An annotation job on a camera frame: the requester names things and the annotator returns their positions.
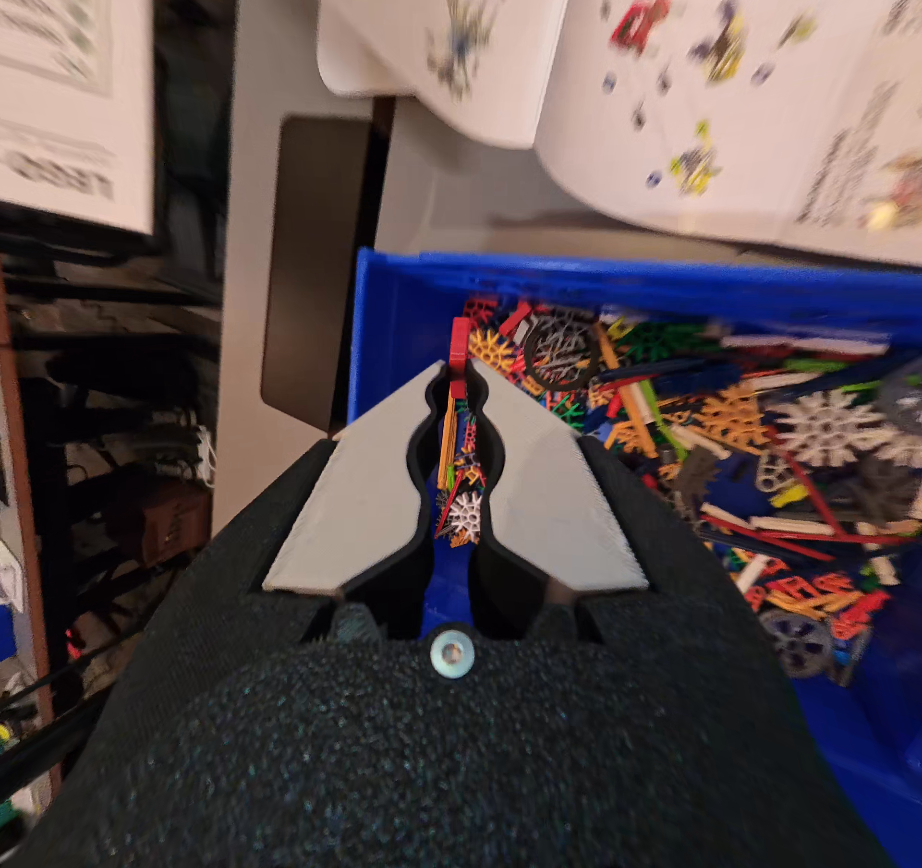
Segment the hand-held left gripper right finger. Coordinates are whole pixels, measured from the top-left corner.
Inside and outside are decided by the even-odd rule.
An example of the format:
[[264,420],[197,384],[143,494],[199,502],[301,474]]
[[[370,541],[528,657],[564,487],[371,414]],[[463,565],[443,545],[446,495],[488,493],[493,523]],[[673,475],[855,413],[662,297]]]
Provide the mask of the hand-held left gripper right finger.
[[577,594],[649,586],[580,435],[481,360],[468,365],[488,539]]

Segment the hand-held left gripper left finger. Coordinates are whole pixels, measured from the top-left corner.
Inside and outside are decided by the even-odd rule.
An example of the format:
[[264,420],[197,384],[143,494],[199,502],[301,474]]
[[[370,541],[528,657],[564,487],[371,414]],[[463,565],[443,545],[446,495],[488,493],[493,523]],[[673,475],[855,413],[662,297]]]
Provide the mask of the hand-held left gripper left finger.
[[446,369],[437,360],[340,434],[263,580],[264,591],[345,595],[409,560],[426,542]]

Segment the red clip piece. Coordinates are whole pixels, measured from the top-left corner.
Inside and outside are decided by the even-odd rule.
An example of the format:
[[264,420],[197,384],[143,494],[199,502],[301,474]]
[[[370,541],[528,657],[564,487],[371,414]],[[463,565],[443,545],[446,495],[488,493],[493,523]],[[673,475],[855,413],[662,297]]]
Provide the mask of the red clip piece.
[[457,317],[453,321],[449,346],[448,377],[449,393],[455,401],[467,400],[467,355],[471,322],[468,317]]

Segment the blue plastic bin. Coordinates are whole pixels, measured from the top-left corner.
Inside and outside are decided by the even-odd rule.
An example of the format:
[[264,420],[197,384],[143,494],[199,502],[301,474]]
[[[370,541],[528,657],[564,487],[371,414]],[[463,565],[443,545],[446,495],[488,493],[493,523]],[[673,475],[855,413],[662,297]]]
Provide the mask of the blue plastic bin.
[[[637,343],[641,365],[677,359],[692,327],[707,320],[727,335],[793,336],[781,357],[796,364],[842,362],[820,356],[809,338],[920,346],[920,271],[552,259],[475,253],[417,256],[364,250],[357,262],[349,419],[354,420],[437,359],[447,359],[455,318],[497,330],[520,299],[630,314],[656,325]],[[848,551],[833,569],[862,592],[887,591],[857,677],[834,688],[825,676],[797,689],[808,723],[860,816],[899,866],[921,865],[920,547],[891,554],[900,583],[884,586],[870,561]]]

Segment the pile of colourful building pieces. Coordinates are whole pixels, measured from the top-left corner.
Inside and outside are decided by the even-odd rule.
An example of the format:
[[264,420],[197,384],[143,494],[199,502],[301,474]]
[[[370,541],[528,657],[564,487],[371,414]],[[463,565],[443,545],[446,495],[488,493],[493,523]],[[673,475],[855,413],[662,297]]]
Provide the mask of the pile of colourful building pieces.
[[[891,554],[920,545],[920,435],[894,424],[886,393],[902,382],[920,413],[920,361],[889,344],[829,338],[820,356],[783,356],[793,336],[692,327],[677,359],[641,365],[630,314],[534,308],[519,300],[500,327],[472,326],[472,358],[497,369],[612,451],[695,529],[760,619],[786,674],[847,687],[887,591],[862,592],[833,569],[853,551],[884,586]],[[486,475],[466,401],[448,396],[437,478],[436,534],[478,540]]]

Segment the brown box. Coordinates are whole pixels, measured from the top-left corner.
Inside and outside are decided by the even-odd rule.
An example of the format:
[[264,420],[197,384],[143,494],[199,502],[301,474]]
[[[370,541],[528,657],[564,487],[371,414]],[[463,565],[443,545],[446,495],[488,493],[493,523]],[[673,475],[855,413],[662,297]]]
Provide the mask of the brown box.
[[155,567],[199,549],[210,538],[212,496],[195,482],[159,481],[143,496],[115,504],[105,529],[124,555]]

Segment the white building instruction booklet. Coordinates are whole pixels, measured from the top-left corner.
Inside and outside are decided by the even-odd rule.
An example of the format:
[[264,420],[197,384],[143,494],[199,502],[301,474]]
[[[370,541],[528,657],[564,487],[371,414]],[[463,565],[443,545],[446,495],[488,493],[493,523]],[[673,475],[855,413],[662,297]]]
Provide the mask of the white building instruction booklet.
[[920,0],[318,0],[339,94],[410,94],[664,232],[920,265]]

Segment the white printed carton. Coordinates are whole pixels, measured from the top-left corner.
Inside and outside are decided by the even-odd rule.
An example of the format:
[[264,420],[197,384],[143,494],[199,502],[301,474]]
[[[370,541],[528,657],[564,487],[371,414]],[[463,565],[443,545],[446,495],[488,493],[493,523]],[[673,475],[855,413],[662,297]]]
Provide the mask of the white printed carton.
[[1,0],[1,200],[149,236],[153,0]]

